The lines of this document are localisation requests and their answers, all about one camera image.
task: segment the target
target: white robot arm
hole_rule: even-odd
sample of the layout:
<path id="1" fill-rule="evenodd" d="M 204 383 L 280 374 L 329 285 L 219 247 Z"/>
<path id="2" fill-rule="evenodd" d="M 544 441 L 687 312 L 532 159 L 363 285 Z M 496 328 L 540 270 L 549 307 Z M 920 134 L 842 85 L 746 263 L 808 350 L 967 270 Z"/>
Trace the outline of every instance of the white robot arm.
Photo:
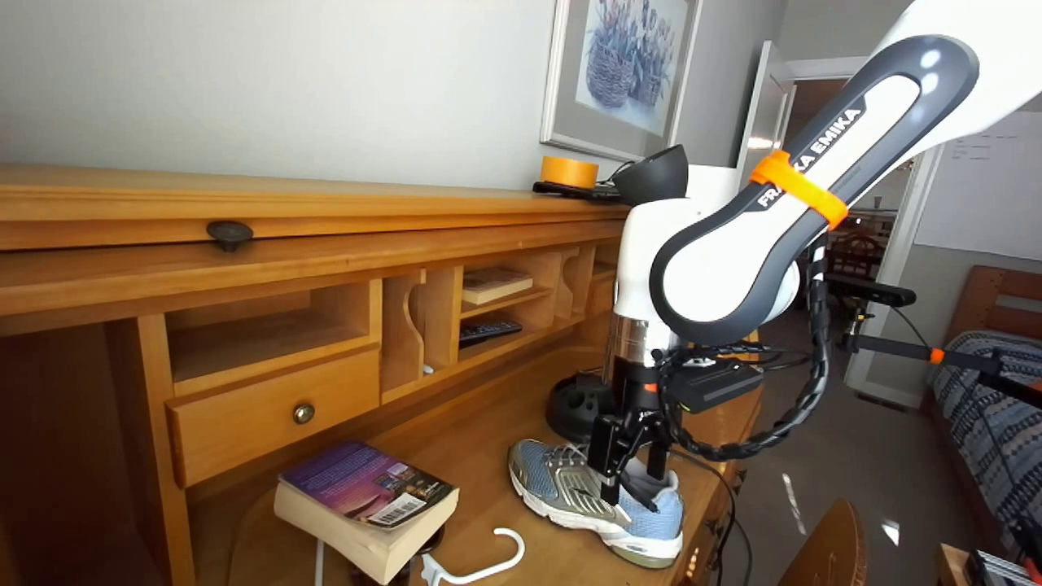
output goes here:
<path id="1" fill-rule="evenodd" d="M 798 257 L 870 185 L 909 158 L 977 134 L 1042 93 L 1032 12 L 1034 0 L 916 0 L 841 99 L 783 150 L 766 158 L 719 213 L 697 209 L 697 185 L 690 199 L 631 209 L 617 247 L 613 407 L 596 422 L 588 445 L 605 498 L 615 496 L 615 479 L 624 481 L 620 464 L 642 444 L 650 444 L 646 472 L 662 472 L 668 445 L 676 444 L 674 413 L 665 413 L 657 396 L 665 353 L 735 346 L 791 307 Z M 808 387 L 819 399 L 824 384 L 819 350 Z M 753 444 L 783 438 L 816 399 Z"/>
<path id="2" fill-rule="evenodd" d="M 1032 0 L 910 4 L 842 96 L 783 144 L 793 172 L 848 209 L 909 158 L 1026 106 L 1042 93 L 1032 9 Z M 617 257 L 617 317 L 668 326 L 646 350 L 669 336 L 740 338 L 791 303 L 791 263 L 824 227 L 799 199 L 758 183 L 710 220 L 697 220 L 697 194 L 638 206 Z"/>

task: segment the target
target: framed picture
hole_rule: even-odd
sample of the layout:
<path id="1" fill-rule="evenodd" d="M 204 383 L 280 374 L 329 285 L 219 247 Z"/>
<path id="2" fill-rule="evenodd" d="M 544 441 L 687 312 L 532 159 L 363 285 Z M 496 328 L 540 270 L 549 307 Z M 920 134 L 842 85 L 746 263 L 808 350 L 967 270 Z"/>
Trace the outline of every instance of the framed picture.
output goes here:
<path id="1" fill-rule="evenodd" d="M 697 0 L 557 0 L 544 144 L 642 159 L 674 144 Z"/>

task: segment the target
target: striped bedspread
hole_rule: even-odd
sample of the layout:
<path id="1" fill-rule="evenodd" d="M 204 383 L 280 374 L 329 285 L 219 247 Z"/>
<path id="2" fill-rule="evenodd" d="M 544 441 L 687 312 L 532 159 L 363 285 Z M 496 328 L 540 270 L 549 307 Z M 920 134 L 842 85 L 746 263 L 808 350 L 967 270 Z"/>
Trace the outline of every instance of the striped bedspread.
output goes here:
<path id="1" fill-rule="evenodd" d="M 948 350 L 1000 354 L 1002 377 L 1042 384 L 1037 338 L 964 333 Z M 964 367 L 939 367 L 934 399 L 989 514 L 1002 528 L 1021 511 L 1042 520 L 1042 412 L 977 384 L 977 373 Z"/>

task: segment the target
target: gray sneaker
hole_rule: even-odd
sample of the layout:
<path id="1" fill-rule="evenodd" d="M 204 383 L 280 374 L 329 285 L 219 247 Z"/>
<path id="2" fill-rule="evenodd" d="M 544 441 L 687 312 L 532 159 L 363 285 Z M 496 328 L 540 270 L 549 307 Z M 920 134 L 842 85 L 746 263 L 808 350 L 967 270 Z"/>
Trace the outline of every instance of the gray sneaker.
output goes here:
<path id="1" fill-rule="evenodd" d="M 511 487 L 519 502 L 568 531 L 591 531 L 605 547 L 638 566 L 669 566 L 682 547 L 682 502 L 676 475 L 650 498 L 657 511 L 617 490 L 617 506 L 599 498 L 599 475 L 586 465 L 586 452 L 571 444 L 547 445 L 519 441 L 511 451 Z M 638 461 L 624 465 L 638 487 L 654 487 Z"/>

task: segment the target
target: book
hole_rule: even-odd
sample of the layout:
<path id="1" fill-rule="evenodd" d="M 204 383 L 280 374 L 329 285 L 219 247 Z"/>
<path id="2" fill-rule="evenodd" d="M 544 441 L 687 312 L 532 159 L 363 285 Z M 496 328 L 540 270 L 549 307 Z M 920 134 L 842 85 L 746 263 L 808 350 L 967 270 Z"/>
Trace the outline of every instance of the book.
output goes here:
<path id="1" fill-rule="evenodd" d="M 532 281 L 513 267 L 476 267 L 463 273 L 463 303 L 485 307 L 513 292 L 529 291 Z"/>
<path id="2" fill-rule="evenodd" d="M 390 583 L 453 519 L 459 490 L 366 444 L 342 444 L 276 479 L 273 514 Z"/>
<path id="3" fill-rule="evenodd" d="M 513 318 L 471 318 L 459 326 L 459 350 L 477 346 L 485 338 L 502 338 L 519 333 Z"/>

